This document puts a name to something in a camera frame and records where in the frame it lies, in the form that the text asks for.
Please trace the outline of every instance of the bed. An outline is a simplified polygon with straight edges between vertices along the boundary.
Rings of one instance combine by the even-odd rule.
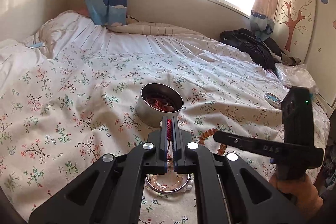
[[[197,141],[210,128],[281,142],[281,111],[263,98],[288,89],[246,53],[168,24],[113,27],[67,11],[18,42],[0,42],[0,186],[18,213],[30,213],[105,153],[142,144],[154,130],[135,112],[140,89],[157,82],[184,100],[179,127]],[[330,123],[313,103],[315,146]],[[212,137],[205,145],[219,148]],[[228,147],[265,179],[269,158]],[[308,170],[312,181],[319,169]],[[194,189],[162,195],[144,188],[139,223],[196,223]]]

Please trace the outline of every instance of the white blanket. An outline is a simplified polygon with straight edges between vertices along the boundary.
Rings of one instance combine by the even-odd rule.
[[[281,111],[263,96],[283,99],[288,90],[247,54],[167,24],[115,31],[121,33],[67,12],[23,43],[0,42],[0,186],[26,220],[103,154],[128,153],[147,139],[153,129],[134,110],[147,83],[181,94],[179,126],[195,141],[214,127],[284,140]],[[46,47],[25,46],[40,42]],[[315,146],[325,148],[330,123],[316,104],[313,112]],[[212,138],[205,145],[219,148]],[[274,172],[269,158],[229,151],[265,179]],[[318,171],[308,170],[312,181]],[[145,188],[139,223],[196,223],[194,198],[194,190],[160,195]]]

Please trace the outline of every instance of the hand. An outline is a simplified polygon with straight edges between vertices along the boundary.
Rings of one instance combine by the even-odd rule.
[[[323,204],[323,199],[319,197],[307,174],[300,180],[278,180],[275,173],[269,183],[284,194],[296,196],[296,206],[307,220],[312,218]]]

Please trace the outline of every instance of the tree decal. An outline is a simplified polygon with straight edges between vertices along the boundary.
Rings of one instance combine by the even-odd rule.
[[[294,7],[292,4],[293,2],[298,0],[290,0],[289,3],[283,0],[283,3],[281,3],[280,7],[282,10],[282,13],[279,13],[278,15],[282,16],[281,20],[277,20],[277,23],[279,24],[286,24],[289,28],[289,35],[287,39],[287,43],[285,45],[285,49],[289,52],[291,51],[291,43],[292,43],[292,37],[294,30],[298,30],[300,33],[303,33],[303,31],[307,31],[307,28],[305,25],[296,26],[301,20],[308,19],[309,22],[311,22],[309,13],[307,16],[302,15],[303,10],[307,10],[307,6],[311,4],[311,0],[307,0],[304,2],[304,5],[302,5],[298,10],[296,7]]]

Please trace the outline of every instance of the clear plastic bag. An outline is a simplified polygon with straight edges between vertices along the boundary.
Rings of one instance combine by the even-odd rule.
[[[302,86],[308,88],[311,94],[319,93],[313,77],[307,71],[307,65],[285,66],[276,63],[276,74],[280,82],[288,88]]]

